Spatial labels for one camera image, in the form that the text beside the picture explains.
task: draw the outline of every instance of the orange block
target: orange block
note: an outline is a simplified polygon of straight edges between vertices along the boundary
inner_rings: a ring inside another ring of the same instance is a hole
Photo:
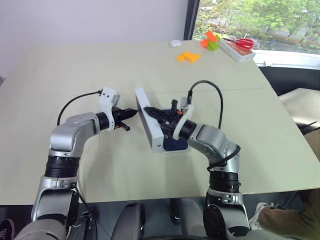
[[[181,55],[177,56],[175,59],[179,62],[182,62],[183,60],[187,59],[190,63],[194,63],[198,60],[198,58],[200,58],[199,54],[185,51]]]
[[[181,55],[177,56],[175,59],[176,59],[177,61],[179,61],[179,62],[182,62],[182,61],[184,61],[186,58],[185,58],[185,56],[183,56],[183,55],[181,54]]]
[[[201,42],[200,42],[201,46],[206,48],[208,46],[208,39],[203,39]]]
[[[208,39],[211,41],[211,42],[213,42],[213,43],[215,43],[216,41],[218,41],[218,38],[212,33],[212,31],[207,31],[206,33],[205,33],[205,35],[208,37]]]

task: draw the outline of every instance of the silver robotic arm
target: silver robotic arm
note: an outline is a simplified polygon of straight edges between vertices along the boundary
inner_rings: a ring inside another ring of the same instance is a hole
[[[66,228],[74,224],[79,207],[77,185],[79,161],[86,141],[101,130],[130,128],[122,120],[133,117],[137,111],[116,107],[120,95],[106,87],[100,95],[100,113],[84,113],[69,117],[58,125],[50,137],[48,161],[40,179],[32,208],[32,222],[16,240],[63,240]]]
[[[207,236],[219,240],[275,240],[285,239],[264,230],[251,230],[243,195],[238,180],[240,146],[229,141],[218,128],[190,121],[193,110],[186,98],[182,98],[181,111],[177,101],[172,101],[171,113],[155,107],[145,107],[149,116],[158,120],[167,138],[183,139],[209,162],[210,173],[207,190],[207,207],[203,211],[203,223]]]

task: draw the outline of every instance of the window frame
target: window frame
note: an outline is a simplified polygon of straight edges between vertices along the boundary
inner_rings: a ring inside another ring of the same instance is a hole
[[[201,0],[188,0],[183,40],[192,40]],[[293,51],[253,50],[258,67],[320,70],[320,54]]]

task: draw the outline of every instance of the red scissors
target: red scissors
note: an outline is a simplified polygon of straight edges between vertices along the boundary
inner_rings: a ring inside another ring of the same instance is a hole
[[[252,49],[254,47],[254,41],[249,38],[239,38],[239,39],[231,39],[231,38],[223,38],[224,40],[234,42],[240,48],[243,49]]]

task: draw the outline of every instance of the green foliage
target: green foliage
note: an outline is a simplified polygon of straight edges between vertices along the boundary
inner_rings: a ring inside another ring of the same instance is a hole
[[[298,52],[320,54],[319,0],[202,0],[193,38],[206,31],[249,37],[258,49],[276,50],[276,42]]]

